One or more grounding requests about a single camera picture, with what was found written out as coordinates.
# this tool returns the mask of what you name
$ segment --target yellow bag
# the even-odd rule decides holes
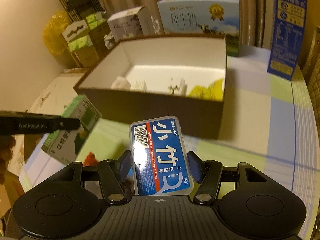
[[[223,78],[212,83],[207,88],[203,86],[195,86],[189,93],[189,97],[222,102],[223,100],[222,83],[223,83]]]
[[[44,27],[42,38],[50,53],[54,56],[61,55],[65,51],[65,46],[60,38],[70,24],[68,14],[65,11],[56,12]]]

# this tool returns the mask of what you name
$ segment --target checkered tablecloth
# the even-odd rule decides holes
[[[300,69],[292,82],[270,75],[266,72],[269,55],[269,50],[242,46],[240,57],[228,57],[228,87],[219,140],[184,136],[184,143],[187,151],[196,152],[203,160],[234,167],[248,162],[298,195],[307,208],[299,236],[310,239],[320,194],[315,118]],[[49,92],[47,106],[36,111],[58,114],[49,105],[66,102],[66,93],[53,86],[44,94]],[[98,160],[118,158],[129,146],[128,128],[127,124],[99,120],[77,160],[83,161],[89,151]],[[38,147],[24,166],[20,181],[28,190],[62,167]],[[223,184],[220,196],[232,187],[234,183]]]

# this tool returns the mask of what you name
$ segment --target human hand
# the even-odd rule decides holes
[[[16,140],[12,136],[0,136],[0,184],[4,184],[4,174],[7,170],[8,161],[12,158],[11,148]]]

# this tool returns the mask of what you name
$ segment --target open box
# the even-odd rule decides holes
[[[187,95],[195,85],[209,86],[225,78],[223,35],[172,34],[118,42],[100,63],[75,85],[103,118],[133,123],[174,115],[184,134],[218,138],[222,101],[170,95],[168,80],[184,78]],[[145,81],[147,92],[111,90],[118,77],[131,85]]]

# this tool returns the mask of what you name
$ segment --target screw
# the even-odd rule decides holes
[[[211,196],[209,194],[198,194],[196,196],[196,199],[201,201],[201,202],[205,202],[205,201],[209,201],[211,199]]]
[[[122,194],[111,194],[108,196],[108,199],[110,199],[111,201],[117,202],[117,201],[121,201],[124,199],[124,196]]]
[[[214,164],[216,161],[213,161],[213,160],[207,160],[205,161],[205,166],[207,168],[210,168],[212,164]]]

